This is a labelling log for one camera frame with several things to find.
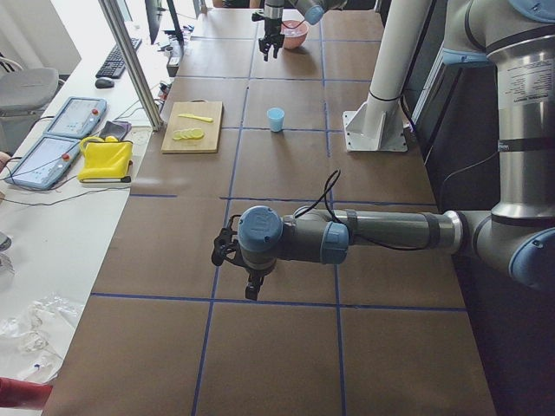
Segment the wooden cutting board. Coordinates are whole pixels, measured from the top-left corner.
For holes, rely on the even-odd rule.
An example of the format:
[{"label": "wooden cutting board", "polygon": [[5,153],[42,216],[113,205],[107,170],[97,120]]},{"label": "wooden cutting board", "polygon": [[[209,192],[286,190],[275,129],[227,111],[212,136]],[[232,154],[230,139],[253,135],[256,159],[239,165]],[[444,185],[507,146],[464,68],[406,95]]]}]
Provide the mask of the wooden cutting board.
[{"label": "wooden cutting board", "polygon": [[[162,142],[162,153],[216,153],[219,144],[221,127],[222,101],[175,102],[170,120],[167,123],[166,135]],[[194,114],[212,117],[211,123],[201,120],[179,117],[179,114]],[[174,140],[173,132],[184,128],[201,128],[204,137],[197,140]]]}]

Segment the yellow cloth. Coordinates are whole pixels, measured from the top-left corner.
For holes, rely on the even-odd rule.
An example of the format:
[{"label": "yellow cloth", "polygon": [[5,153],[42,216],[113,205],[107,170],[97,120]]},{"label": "yellow cloth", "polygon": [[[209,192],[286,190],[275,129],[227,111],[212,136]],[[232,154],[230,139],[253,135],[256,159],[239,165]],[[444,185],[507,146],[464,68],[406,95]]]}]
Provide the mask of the yellow cloth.
[{"label": "yellow cloth", "polygon": [[95,182],[95,179],[117,181],[127,176],[133,155],[132,142],[91,136],[81,140],[79,147],[85,158],[85,166],[77,174],[81,182]]}]

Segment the red cylinder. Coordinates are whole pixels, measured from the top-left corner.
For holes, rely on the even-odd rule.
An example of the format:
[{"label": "red cylinder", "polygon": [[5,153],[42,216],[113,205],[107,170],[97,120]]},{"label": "red cylinder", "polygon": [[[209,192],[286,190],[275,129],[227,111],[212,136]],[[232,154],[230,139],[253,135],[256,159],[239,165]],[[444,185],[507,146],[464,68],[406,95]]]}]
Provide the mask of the red cylinder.
[{"label": "red cylinder", "polygon": [[52,386],[0,377],[0,407],[42,410]]}]

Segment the black mouse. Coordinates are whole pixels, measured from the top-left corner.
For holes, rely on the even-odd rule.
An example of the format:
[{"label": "black mouse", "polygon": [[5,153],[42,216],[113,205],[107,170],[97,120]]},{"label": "black mouse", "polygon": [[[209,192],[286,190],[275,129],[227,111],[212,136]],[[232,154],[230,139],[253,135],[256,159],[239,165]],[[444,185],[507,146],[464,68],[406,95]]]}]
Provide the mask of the black mouse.
[{"label": "black mouse", "polygon": [[114,80],[112,78],[107,78],[106,76],[96,78],[95,87],[97,88],[111,88],[113,86]]}]

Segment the blue cup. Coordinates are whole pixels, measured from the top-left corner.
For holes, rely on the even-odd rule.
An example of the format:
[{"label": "blue cup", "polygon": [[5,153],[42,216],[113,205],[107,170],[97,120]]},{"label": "blue cup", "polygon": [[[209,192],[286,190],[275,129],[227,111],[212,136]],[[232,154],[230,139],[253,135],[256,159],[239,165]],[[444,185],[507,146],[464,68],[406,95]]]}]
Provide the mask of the blue cup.
[{"label": "blue cup", "polygon": [[270,124],[270,130],[272,130],[272,132],[277,133],[284,129],[284,110],[278,107],[270,108],[266,115],[268,116],[268,123]]}]

